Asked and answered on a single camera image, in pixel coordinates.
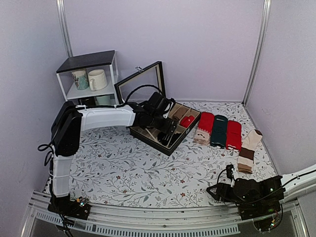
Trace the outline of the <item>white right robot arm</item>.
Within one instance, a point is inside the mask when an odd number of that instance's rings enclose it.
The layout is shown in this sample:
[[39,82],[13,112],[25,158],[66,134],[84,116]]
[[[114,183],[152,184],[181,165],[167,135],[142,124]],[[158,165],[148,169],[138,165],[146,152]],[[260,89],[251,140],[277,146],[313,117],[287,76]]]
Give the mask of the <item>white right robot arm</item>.
[[260,182],[254,179],[241,178],[232,164],[227,165],[226,173],[230,184],[217,182],[208,187],[206,192],[216,201],[235,204],[255,204],[259,215],[266,215],[274,208],[276,200],[298,197],[316,189],[316,166],[291,174],[277,175]]

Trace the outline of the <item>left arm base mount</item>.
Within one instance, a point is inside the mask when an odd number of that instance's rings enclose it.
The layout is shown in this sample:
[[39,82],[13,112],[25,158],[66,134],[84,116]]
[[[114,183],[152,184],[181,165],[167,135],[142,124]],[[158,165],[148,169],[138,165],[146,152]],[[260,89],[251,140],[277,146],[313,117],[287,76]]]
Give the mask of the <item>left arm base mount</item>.
[[91,205],[79,198],[71,200],[70,195],[64,197],[57,197],[55,194],[51,195],[48,211],[61,214],[66,217],[74,217],[77,219],[87,220],[90,214]]

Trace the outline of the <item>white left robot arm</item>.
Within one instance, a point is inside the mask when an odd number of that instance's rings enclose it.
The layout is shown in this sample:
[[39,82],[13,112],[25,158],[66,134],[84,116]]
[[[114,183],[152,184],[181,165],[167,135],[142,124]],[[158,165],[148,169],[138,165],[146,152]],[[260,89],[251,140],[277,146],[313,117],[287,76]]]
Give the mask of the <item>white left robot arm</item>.
[[169,117],[175,106],[173,98],[154,92],[149,100],[140,104],[124,102],[113,106],[80,106],[72,101],[65,102],[52,127],[51,145],[53,148],[52,191],[57,197],[54,206],[62,214],[70,214],[73,203],[66,196],[69,194],[70,166],[73,156],[80,144],[80,134],[95,128],[138,126],[156,128],[172,135],[177,127],[177,121]]

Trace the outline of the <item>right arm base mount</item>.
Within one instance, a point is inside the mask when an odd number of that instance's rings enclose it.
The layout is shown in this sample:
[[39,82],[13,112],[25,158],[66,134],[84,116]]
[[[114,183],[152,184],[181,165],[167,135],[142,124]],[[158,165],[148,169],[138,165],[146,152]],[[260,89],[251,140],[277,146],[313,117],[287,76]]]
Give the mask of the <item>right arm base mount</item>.
[[279,201],[240,204],[238,214],[242,220],[252,219],[257,231],[270,232],[276,229],[283,220],[283,205]]

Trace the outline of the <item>black white striped sock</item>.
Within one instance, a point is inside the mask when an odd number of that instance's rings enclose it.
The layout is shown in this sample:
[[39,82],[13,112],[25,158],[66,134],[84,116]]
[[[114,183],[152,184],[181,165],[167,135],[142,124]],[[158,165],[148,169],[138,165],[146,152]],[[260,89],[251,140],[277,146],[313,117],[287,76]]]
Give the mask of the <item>black white striped sock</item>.
[[168,146],[171,139],[172,139],[172,135],[168,135],[163,132],[160,132],[157,136],[157,140],[166,147]]

